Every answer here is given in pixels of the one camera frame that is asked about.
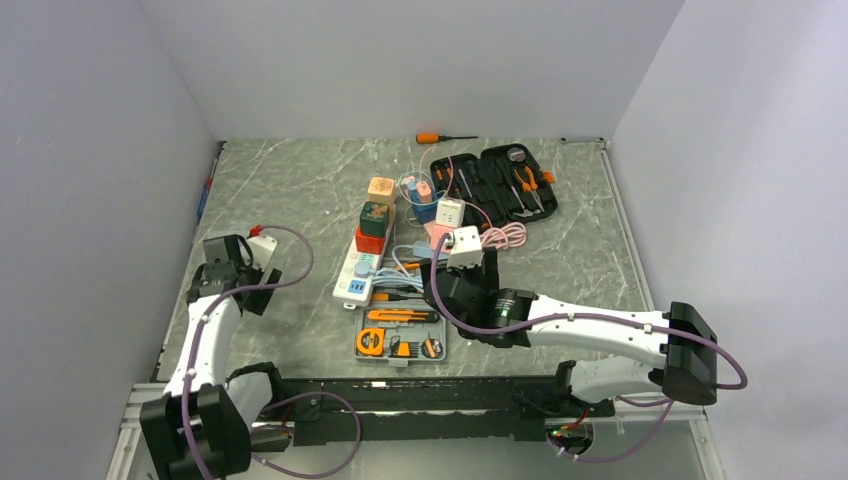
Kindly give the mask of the black tool case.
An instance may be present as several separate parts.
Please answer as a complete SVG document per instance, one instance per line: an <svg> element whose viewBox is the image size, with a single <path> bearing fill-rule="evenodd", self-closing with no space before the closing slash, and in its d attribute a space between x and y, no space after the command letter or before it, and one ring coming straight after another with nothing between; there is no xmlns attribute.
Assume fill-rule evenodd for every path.
<svg viewBox="0 0 848 480"><path fill-rule="evenodd" d="M535 193L524 192L513 174L514 168L523 166L534 172ZM430 164L429 173L437 192L466 202L463 224L481 231L543 220L559 206L552 174L541 169L523 144L490 147L478 156L463 153L441 158Z"/></svg>

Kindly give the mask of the grey tool case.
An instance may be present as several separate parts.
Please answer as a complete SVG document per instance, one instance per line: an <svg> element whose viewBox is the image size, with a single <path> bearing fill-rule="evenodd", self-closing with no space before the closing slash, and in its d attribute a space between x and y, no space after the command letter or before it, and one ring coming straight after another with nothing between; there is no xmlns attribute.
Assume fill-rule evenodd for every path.
<svg viewBox="0 0 848 480"><path fill-rule="evenodd" d="M395 268L380 268L376 272L370 302L358 314L353 337L353 355L359 361L385 363L394 367L406 367L412 363L438 363L447 358L446 321L438 323L378 323L365 318L372 309L405 309L434 311L423 300L422 277L413 272ZM357 353L355 340L365 328L385 330L385 350L380 357L368 357Z"/></svg>

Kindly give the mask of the white power strip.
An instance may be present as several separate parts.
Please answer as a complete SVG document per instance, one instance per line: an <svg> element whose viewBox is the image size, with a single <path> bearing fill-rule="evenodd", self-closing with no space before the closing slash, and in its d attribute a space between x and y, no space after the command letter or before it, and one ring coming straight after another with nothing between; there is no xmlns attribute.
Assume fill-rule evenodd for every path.
<svg viewBox="0 0 848 480"><path fill-rule="evenodd" d="M393 233L393 222L389 223L386 246L382 255L359 253L354 242L355 232L344 255L332 292L333 297L341 302L342 307L349 310L369 304L376 272L381 268L388 240Z"/></svg>

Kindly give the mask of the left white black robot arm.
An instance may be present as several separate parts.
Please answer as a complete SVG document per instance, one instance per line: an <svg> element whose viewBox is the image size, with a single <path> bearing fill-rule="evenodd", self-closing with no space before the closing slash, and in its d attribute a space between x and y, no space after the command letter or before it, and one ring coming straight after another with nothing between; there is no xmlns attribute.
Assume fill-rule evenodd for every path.
<svg viewBox="0 0 848 480"><path fill-rule="evenodd" d="M287 406L269 362L226 375L231 340L244 313L260 315L282 273L268 263L278 242L268 235L229 234L203 242L205 261L186 293L189 325L162 396L141 407L140 425L161 479L223 479L251 462L249 427Z"/></svg>

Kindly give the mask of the light blue power strip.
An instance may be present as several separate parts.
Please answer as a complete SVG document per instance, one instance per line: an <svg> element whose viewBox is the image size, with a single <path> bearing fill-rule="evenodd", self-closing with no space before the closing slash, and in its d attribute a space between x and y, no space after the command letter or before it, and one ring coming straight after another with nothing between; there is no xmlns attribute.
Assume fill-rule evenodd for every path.
<svg viewBox="0 0 848 480"><path fill-rule="evenodd" d="M431 258L433 250L428 242L419 240L412 244L412 255L418 258ZM447 260L448 257L449 253L447 251L441 251L439 253L440 260Z"/></svg>

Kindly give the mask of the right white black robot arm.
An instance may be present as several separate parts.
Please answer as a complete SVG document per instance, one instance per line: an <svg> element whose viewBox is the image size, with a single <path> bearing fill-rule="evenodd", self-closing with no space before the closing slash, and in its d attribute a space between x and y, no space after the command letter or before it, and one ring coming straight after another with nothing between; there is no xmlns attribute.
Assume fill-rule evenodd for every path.
<svg viewBox="0 0 848 480"><path fill-rule="evenodd" d="M496 348L568 346L603 353L601 360L559 364L550 392L564 415L638 393L698 406L717 401L717 336L688 303L626 312L502 288L492 249L469 267L425 260L421 273L426 303L466 339Z"/></svg>

